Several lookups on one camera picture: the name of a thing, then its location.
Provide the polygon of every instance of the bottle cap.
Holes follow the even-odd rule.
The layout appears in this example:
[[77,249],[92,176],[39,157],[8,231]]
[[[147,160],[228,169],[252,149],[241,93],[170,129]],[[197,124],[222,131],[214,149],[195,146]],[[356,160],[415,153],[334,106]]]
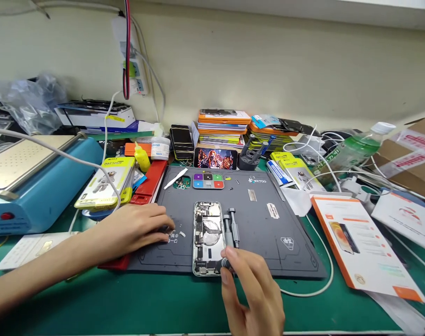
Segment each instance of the bottle cap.
[[396,128],[395,125],[380,121],[371,127],[371,130],[378,134],[388,134]]

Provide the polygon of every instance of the human hand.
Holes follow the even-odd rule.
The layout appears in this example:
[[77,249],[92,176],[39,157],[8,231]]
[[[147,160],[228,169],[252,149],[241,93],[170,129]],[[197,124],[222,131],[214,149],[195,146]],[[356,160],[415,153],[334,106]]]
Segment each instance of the human hand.
[[222,297],[233,336],[280,336],[285,314],[278,284],[273,280],[263,257],[227,246],[221,253],[228,258],[241,281],[250,308],[241,305],[233,276],[220,270]]
[[126,204],[94,227],[66,241],[77,243],[78,256],[82,259],[79,261],[84,262],[82,268],[92,267],[152,243],[168,242],[166,233],[154,232],[165,225],[169,230],[175,229],[165,207],[156,203]]

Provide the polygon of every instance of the workbench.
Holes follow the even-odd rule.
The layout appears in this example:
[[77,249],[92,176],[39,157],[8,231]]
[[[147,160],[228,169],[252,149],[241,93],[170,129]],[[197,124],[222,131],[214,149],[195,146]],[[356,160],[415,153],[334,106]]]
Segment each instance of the workbench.
[[[69,206],[48,232],[67,231],[75,209]],[[309,217],[331,248],[313,211]],[[315,249],[329,274],[325,249],[306,218],[302,218]],[[94,222],[79,217],[74,231]],[[388,232],[382,231],[409,265],[409,272],[425,295],[425,267]],[[10,237],[0,248],[0,261],[20,237]],[[425,261],[425,250],[402,238]],[[311,298],[283,294],[286,323],[291,334],[367,333],[399,334],[399,327],[376,302],[349,288],[333,257],[331,286]],[[327,279],[276,280],[285,290],[310,293]],[[240,285],[238,295],[245,296]],[[409,301],[425,316],[425,304]],[[207,322],[206,317],[214,323]],[[0,321],[0,335],[142,335],[227,333],[227,316],[221,297],[220,278],[199,279],[193,275],[114,273],[93,268],[69,282],[62,282],[22,304]]]

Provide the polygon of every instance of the white container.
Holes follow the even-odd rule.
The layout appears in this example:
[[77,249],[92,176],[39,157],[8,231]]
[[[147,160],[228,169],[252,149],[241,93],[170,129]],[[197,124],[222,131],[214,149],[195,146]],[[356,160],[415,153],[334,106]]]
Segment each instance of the white container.
[[163,137],[153,137],[150,142],[152,143],[152,160],[168,160],[170,140]]

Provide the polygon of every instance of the green water bottle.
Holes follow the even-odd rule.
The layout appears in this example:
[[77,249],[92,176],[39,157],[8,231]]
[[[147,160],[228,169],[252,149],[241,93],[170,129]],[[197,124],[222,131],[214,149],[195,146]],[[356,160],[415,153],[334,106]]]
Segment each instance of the green water bottle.
[[[340,143],[335,150],[326,156],[326,161],[331,166],[333,171],[349,170],[354,166],[360,165],[370,156],[375,154],[381,147],[383,136],[390,133],[396,128],[395,125],[378,122],[368,132],[353,135]],[[328,166],[324,161],[315,166],[314,175],[329,172]],[[331,174],[322,175],[317,177],[317,180],[323,186],[334,182]]]

